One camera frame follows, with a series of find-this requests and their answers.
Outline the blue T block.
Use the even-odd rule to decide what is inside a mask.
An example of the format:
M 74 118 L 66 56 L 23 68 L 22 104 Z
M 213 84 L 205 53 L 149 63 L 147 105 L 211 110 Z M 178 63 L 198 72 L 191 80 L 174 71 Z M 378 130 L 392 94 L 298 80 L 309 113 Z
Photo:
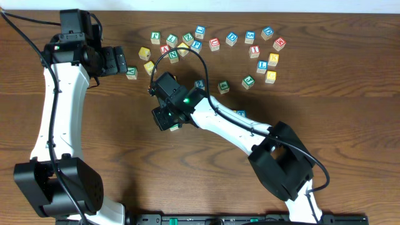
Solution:
M 237 110 L 236 113 L 241 115 L 241 116 L 243 116 L 243 117 L 246 117 L 246 111 L 245 110 Z

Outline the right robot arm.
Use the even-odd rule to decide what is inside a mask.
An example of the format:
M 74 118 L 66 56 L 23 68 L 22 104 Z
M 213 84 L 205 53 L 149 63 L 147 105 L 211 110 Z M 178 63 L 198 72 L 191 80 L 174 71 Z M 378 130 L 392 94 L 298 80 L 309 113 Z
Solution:
M 188 90 L 168 72 L 151 81 L 148 92 L 159 101 L 152 115 L 160 130 L 192 124 L 221 136 L 246 153 L 260 183 L 285 202 L 291 221 L 321 222 L 323 213 L 313 189 L 313 167 L 318 160 L 290 126 L 248 119 L 222 105 L 207 90 Z

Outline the green R block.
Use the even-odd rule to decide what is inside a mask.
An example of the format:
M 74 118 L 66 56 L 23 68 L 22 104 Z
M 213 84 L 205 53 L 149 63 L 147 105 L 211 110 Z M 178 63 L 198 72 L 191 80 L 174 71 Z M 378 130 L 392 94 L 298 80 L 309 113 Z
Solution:
M 171 126 L 171 127 L 169 128 L 170 131 L 175 131 L 175 130 L 177 130 L 177 129 L 179 129 L 179 125 L 178 125 L 178 124 L 173 125 L 173 126 Z

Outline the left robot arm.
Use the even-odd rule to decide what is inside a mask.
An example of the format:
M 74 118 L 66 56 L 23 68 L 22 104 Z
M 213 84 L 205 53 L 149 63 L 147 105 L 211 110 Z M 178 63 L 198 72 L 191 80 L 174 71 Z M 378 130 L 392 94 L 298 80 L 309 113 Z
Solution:
M 15 165 L 14 181 L 36 214 L 57 224 L 129 224 L 124 205 L 104 195 L 81 144 L 90 82 L 126 73 L 123 49 L 102 46 L 103 28 L 90 12 L 62 10 L 59 25 L 39 51 L 46 85 L 41 127 L 30 160 Z

